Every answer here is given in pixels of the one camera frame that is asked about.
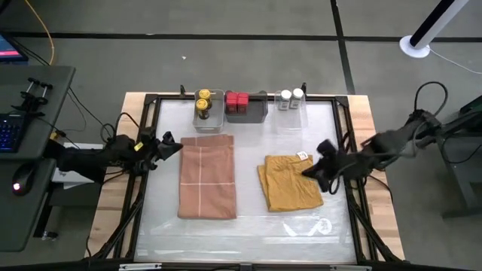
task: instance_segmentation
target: computer mouse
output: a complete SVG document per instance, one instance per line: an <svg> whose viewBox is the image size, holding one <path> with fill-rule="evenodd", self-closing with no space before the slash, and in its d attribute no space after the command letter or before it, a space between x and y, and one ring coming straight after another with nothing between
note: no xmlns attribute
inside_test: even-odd
<svg viewBox="0 0 482 271"><path fill-rule="evenodd" d="M36 162L24 163L17 169L12 179L12 192L14 195L25 196L30 192L36 170Z"/></svg>

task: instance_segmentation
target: white cable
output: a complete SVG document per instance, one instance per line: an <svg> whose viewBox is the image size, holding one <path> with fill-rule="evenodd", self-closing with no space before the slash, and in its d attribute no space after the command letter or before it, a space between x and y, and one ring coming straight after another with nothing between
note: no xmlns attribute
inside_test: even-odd
<svg viewBox="0 0 482 271"><path fill-rule="evenodd" d="M457 65L458 67L460 67L460 68L462 68L462 69L465 69L465 70L467 70L467 71L469 71L469 72L471 72L471 73L475 73L476 75L482 75L482 72L476 72L476 71L473 71L473 70L471 70L471 69L469 69L469 68L467 68L467 67L464 67L463 65L460 65L459 63L457 63L457 62L455 62L455 61L452 61L452 60L446 58L445 56L440 55L439 53L435 52L435 51L432 50L432 49L430 49L430 51L431 51L432 53L434 53L436 56L438 56L438 57L440 57L440 58L442 58L442 59L444 59L444 60L446 60L446 61L448 61L448 62L450 62L450 63L452 63L452 64L454 64L454 65Z"/></svg>

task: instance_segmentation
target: computer screen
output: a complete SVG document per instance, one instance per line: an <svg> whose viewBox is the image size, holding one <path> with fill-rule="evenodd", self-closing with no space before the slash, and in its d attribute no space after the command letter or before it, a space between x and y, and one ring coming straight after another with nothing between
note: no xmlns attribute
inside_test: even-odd
<svg viewBox="0 0 482 271"><path fill-rule="evenodd" d="M23 55L7 41L5 37L0 35L0 62L10 62L17 60L25 60Z"/></svg>

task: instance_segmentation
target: stitched line on towel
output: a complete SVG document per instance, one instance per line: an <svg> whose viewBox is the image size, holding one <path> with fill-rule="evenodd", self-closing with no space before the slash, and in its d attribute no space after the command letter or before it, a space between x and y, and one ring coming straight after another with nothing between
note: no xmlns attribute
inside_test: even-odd
<svg viewBox="0 0 482 271"><path fill-rule="evenodd" d="M232 183L202 183L202 184L181 184L181 185L231 185Z"/></svg>
<svg viewBox="0 0 482 271"><path fill-rule="evenodd" d="M201 217L201 169L202 169L202 163L203 161L203 148L199 147L199 208L197 210L197 215Z"/></svg>

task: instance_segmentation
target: wooden table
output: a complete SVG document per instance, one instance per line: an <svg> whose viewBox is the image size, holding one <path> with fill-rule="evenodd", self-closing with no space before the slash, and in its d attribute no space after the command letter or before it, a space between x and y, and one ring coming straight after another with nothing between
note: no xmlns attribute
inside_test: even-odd
<svg viewBox="0 0 482 271"><path fill-rule="evenodd" d="M126 93L122 112L129 113L137 122L140 122L145 94L147 93ZM352 116L352 125L355 130L356 143L357 145L360 145L365 139L368 139L375 134L375 125L371 115L370 103L367 96L348 96L348 99L350 114ZM117 134L126 134L130 138L135 139L137 137L137 132L138 130L136 126L129 118L123 117L120 120ZM385 173L374 171L372 175L386 183ZM127 179L128 176L124 175L110 181L102 187L96 216L90 231L89 248L93 254L102 247L119 223L126 193ZM133 198L136 197L139 182L140 178L136 180ZM365 191L368 199L371 223L374 226L374 229L390 247L392 252L403 259L404 252L401 247L397 221L388 190L382 184L369 178L367 185L365 186ZM363 251L365 256L369 257L368 244L364 237L365 231L360 224L358 224L358 227L360 228L360 235L362 236ZM130 227L127 228L124 237L122 256L127 252L131 231Z"/></svg>

